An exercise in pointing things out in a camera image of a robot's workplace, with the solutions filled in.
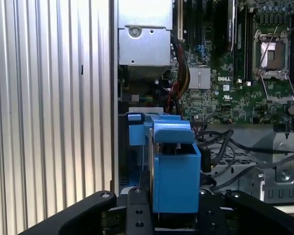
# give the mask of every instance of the green circuit board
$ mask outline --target green circuit board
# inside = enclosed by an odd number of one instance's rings
[[[264,34],[270,34],[276,31],[281,33],[288,32],[288,24],[270,24],[253,23],[253,31],[260,30]],[[242,49],[234,51],[229,55],[216,58],[213,55],[214,38],[211,31],[214,31],[211,23],[204,23],[203,41],[204,53],[198,53],[194,50],[187,52],[188,66],[196,68],[203,65],[211,69],[211,88],[207,90],[188,90],[183,95],[183,117],[190,121],[201,122],[206,115],[219,112],[228,116],[233,123],[240,124],[258,124],[272,123],[282,120],[285,117],[287,109],[293,105],[291,102],[272,102],[266,98],[264,85],[260,80],[252,80],[252,85],[244,81],[244,58],[246,49],[244,48],[244,37],[239,35],[241,29],[238,29],[237,38],[242,43]],[[218,81],[218,77],[230,78],[230,81]],[[238,83],[238,79],[243,78],[243,82]],[[268,94],[274,97],[291,96],[292,88],[287,81],[265,82]],[[212,123],[220,123],[222,119],[215,119]]]

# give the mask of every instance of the dell logo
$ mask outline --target dell logo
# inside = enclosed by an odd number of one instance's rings
[[[218,77],[219,82],[230,82],[230,77]]]

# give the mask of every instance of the metal side panel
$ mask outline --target metal side panel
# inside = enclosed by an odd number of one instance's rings
[[[0,235],[110,190],[109,11],[0,0]]]

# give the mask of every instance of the gray metal casing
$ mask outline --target gray metal casing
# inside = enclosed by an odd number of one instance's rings
[[[247,128],[235,126],[239,125],[233,125],[233,139],[245,146],[274,148],[282,150],[281,147],[287,145],[288,148],[285,148],[285,150],[294,151],[294,133],[289,133],[288,139],[286,140],[285,133],[274,133],[270,125],[261,125],[260,129],[258,129],[257,125],[245,125]],[[225,127],[224,125],[215,125],[214,130],[223,132],[227,130],[227,127]],[[213,150],[214,156],[218,153],[219,147],[219,145],[215,146],[215,150]],[[263,154],[259,153],[246,152],[236,147],[234,147],[234,149],[236,151],[235,164],[221,177],[215,178],[218,185],[227,182],[239,172],[250,167],[251,165],[263,163],[264,161],[276,162],[281,160],[277,158],[280,157],[280,154],[264,156]],[[232,156],[233,155],[231,150],[227,150],[226,154],[222,158],[221,163],[213,168],[212,172],[210,172],[209,174],[214,175],[217,172],[222,171],[232,160]],[[294,166],[294,162],[291,162],[290,164],[285,164],[282,167],[286,167],[287,169],[289,166]],[[224,187],[221,191],[225,192],[227,190],[241,190],[263,200],[266,203],[294,203],[294,170],[290,171],[290,174],[288,175],[289,178],[287,180],[283,180],[282,173],[284,172],[284,170],[285,169],[280,169],[279,167],[277,168],[277,170],[272,168],[253,169],[247,175],[241,177],[233,184]]]
[[[110,190],[110,21],[109,1],[0,0],[0,235]]]
[[[132,80],[158,78],[170,66],[172,0],[119,0],[118,11],[119,64]]]

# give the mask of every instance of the cpu socket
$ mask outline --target cpu socket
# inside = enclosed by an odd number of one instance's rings
[[[261,80],[267,100],[278,103],[294,101],[294,89],[288,76],[289,39],[287,33],[263,34],[257,30],[253,41],[253,71],[256,80]],[[268,94],[265,80],[278,79],[291,86],[291,94],[288,97],[274,97]]]

